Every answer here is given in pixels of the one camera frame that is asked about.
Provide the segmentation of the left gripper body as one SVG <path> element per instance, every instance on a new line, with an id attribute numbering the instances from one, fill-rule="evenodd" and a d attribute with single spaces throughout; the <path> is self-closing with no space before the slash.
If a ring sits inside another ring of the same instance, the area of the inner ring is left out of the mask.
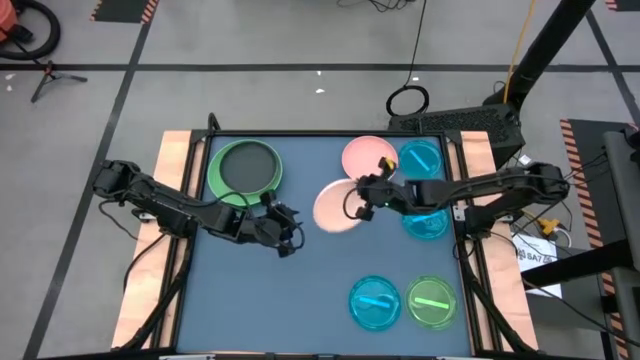
<path id="1" fill-rule="evenodd" d="M 274 249 L 284 243 L 293 245 L 294 210 L 283 203 L 267 207 L 266 214 L 258 217 L 250 208 L 240 208 L 238 214 L 240 244 L 253 243 Z"/>

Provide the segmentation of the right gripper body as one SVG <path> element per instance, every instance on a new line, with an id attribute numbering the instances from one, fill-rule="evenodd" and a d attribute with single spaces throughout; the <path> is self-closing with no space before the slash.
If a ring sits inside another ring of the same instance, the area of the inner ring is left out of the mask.
<path id="1" fill-rule="evenodd" d="M 389 208 L 400 214 L 406 213 L 406 193 L 402 186 L 390 181 L 363 176 L 357 180 L 357 194 L 374 207 Z"/>

